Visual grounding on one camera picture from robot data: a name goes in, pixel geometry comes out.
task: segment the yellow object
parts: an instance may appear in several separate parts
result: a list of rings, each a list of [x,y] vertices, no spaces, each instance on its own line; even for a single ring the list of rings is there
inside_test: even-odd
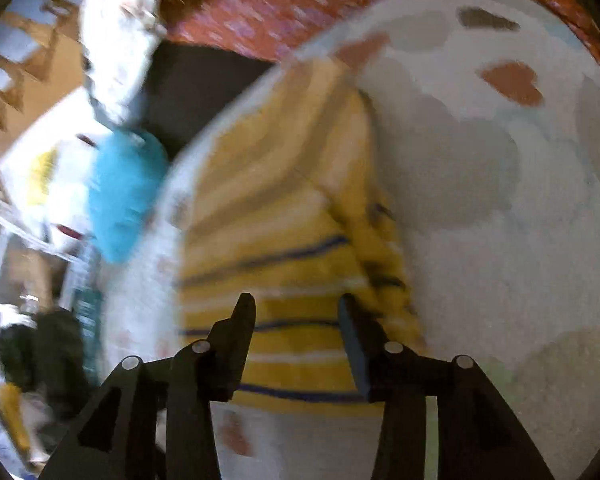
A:
[[[29,176],[28,205],[41,205],[46,203],[49,196],[49,183],[54,174],[58,149],[54,148],[37,156],[31,163]]]
[[[31,448],[29,433],[22,423],[20,413],[21,391],[15,384],[0,384],[0,416],[5,424],[12,442],[18,450],[27,455]]]
[[[368,112],[346,65],[311,60],[216,140],[191,205],[180,300],[191,342],[228,317],[242,291],[254,295],[236,402],[369,412],[338,330],[345,292],[378,314],[390,338],[424,350]]]

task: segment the yellow cloth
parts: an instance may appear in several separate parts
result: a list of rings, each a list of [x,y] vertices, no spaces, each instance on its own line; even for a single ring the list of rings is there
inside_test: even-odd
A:
[[[337,60],[289,69],[203,170],[180,274],[187,342],[228,317],[242,291],[256,299],[242,404],[365,410],[337,326],[345,292],[382,316],[389,337],[423,350],[366,103]]]
[[[20,453],[27,455],[31,448],[31,441],[20,413],[21,395],[22,392],[15,384],[0,384],[0,416],[11,436],[11,441]]]
[[[49,196],[49,183],[54,174],[57,158],[58,149],[54,148],[33,159],[29,177],[27,205],[41,205],[46,203],[46,199]]]

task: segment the black surface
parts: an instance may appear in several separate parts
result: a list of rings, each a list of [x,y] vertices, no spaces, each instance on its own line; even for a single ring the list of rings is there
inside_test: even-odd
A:
[[[33,355],[35,330],[14,324],[0,330],[0,363],[4,380],[24,393],[36,389],[36,364]]]
[[[36,316],[33,357],[36,385],[56,420],[71,420],[89,400],[80,324],[62,308]]]
[[[208,46],[163,42],[131,103],[129,124],[175,155],[272,63]]]

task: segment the heart pattern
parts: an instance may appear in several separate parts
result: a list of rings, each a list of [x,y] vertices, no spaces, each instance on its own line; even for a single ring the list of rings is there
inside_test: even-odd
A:
[[[527,64],[507,60],[478,72],[481,79],[507,99],[521,106],[539,106],[544,102],[536,88],[538,76]]]
[[[376,32],[363,40],[341,46],[334,57],[347,65],[352,72],[359,73],[390,42],[386,32]]]
[[[222,442],[235,454],[240,456],[253,456],[251,444],[247,440],[242,428],[240,416],[234,412],[228,412],[224,417],[224,423],[220,429]]]

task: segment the turquoise pillow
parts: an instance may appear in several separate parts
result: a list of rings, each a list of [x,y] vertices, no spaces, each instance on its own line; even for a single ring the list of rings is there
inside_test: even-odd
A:
[[[89,216],[94,243],[107,262],[131,256],[168,167],[160,141],[146,132],[117,130],[98,147]]]

